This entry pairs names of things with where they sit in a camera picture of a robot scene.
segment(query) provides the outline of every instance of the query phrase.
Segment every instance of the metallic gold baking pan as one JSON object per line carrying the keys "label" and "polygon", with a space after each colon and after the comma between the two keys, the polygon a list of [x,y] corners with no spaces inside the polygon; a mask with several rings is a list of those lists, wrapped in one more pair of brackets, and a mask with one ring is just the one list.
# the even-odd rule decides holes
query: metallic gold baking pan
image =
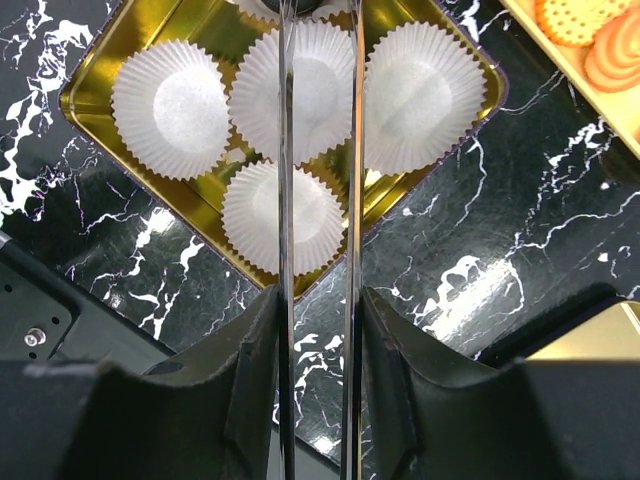
{"label": "metallic gold baking pan", "polygon": [[[437,23],[464,38],[432,1],[369,0],[366,5],[368,51],[388,30],[410,21]],[[349,16],[333,17],[332,21],[342,26],[348,25]],[[223,80],[229,88],[237,65],[248,48],[268,30],[267,25],[241,14],[236,5],[225,0],[124,0],[60,97],[63,112],[74,125],[101,144],[139,182],[164,200],[258,286],[275,283],[276,277],[249,266],[238,257],[223,234],[220,217],[229,180],[242,165],[221,162],[212,172],[194,181],[167,180],[155,175],[127,152],[111,117],[110,101],[116,74],[129,56],[155,43],[174,39],[197,43],[207,53],[213,54],[220,62]],[[487,57],[470,43],[467,42],[467,45],[469,51],[480,60],[487,79],[487,100],[478,117],[480,121],[500,105],[506,85]],[[259,159],[234,133],[231,148],[235,147],[245,151],[248,161]],[[321,176],[331,176],[337,180],[337,183],[333,182],[334,188],[342,193],[343,199],[348,198],[347,155],[348,148],[343,146],[312,162],[312,169]],[[377,172],[368,172],[365,228],[371,228],[431,168],[395,177],[381,177]],[[296,296],[312,286],[327,268],[298,277]]]}
{"label": "metallic gold baking pan", "polygon": [[640,104],[640,85],[619,93],[598,91],[591,86],[584,72],[588,47],[563,47],[549,40],[536,23],[536,0],[501,2],[640,159],[640,107],[637,107]]}
{"label": "metallic gold baking pan", "polygon": [[640,360],[640,303],[607,308],[528,357],[529,360]]}

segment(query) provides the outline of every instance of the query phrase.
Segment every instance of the screw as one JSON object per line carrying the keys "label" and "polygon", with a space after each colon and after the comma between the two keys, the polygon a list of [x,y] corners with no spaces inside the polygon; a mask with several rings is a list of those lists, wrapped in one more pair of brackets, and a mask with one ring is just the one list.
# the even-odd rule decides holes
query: screw
{"label": "screw", "polygon": [[39,328],[30,328],[24,336],[24,343],[33,348],[47,341],[47,335]]}

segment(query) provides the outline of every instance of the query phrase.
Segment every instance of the orange cookie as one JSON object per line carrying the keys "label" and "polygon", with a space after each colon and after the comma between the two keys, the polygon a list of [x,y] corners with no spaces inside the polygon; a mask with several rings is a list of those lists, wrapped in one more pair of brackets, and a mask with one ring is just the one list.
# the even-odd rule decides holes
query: orange cookie
{"label": "orange cookie", "polygon": [[640,7],[631,7],[598,31],[584,69],[603,92],[621,92],[640,84]]}
{"label": "orange cookie", "polygon": [[632,3],[632,0],[537,0],[536,20],[553,43],[587,47],[598,30]]}

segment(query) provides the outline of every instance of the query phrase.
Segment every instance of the black round object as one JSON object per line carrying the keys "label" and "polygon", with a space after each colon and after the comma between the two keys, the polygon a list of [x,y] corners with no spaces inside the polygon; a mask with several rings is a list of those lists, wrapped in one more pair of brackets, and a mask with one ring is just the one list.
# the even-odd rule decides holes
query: black round object
{"label": "black round object", "polygon": [[[280,13],[280,0],[261,0],[262,3],[272,12]],[[322,0],[298,0],[296,13],[303,15],[312,12],[320,6]]]}

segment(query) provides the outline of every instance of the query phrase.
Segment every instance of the yellow tray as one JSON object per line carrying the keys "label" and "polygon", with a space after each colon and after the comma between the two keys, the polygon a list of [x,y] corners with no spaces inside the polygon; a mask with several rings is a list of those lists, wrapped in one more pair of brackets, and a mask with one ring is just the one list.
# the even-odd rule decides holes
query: yellow tray
{"label": "yellow tray", "polygon": [[640,159],[640,85],[620,93],[598,91],[591,86],[584,72],[588,47],[563,47],[549,40],[536,23],[535,0],[501,1]]}
{"label": "yellow tray", "polygon": [[[505,81],[487,57],[471,45],[458,27],[433,1],[369,0],[364,12],[367,51],[380,36],[397,25],[412,21],[430,21],[446,28],[463,40],[468,51],[480,60],[487,80],[487,99],[478,115],[479,122],[495,111],[503,100]],[[347,14],[332,17],[345,27]],[[167,180],[142,167],[127,151],[111,116],[111,91],[116,74],[126,59],[149,46],[174,39],[185,39],[204,47],[221,65],[227,91],[235,78],[238,64],[249,46],[270,28],[255,18],[240,13],[225,0],[125,0],[74,72],[60,97],[62,110],[71,123],[102,145],[133,177],[166,202],[200,234],[207,238],[238,269],[258,286],[276,282],[244,262],[224,236],[221,221],[222,200],[229,180],[242,167],[228,161],[193,181]],[[230,148],[242,148],[249,162],[259,156],[234,133]],[[311,162],[310,168],[348,198],[348,146],[338,147]],[[369,171],[365,180],[364,226],[371,228],[389,209],[407,194],[433,167],[394,177]],[[345,251],[343,243],[340,254]],[[296,278],[299,297],[327,268]]]}

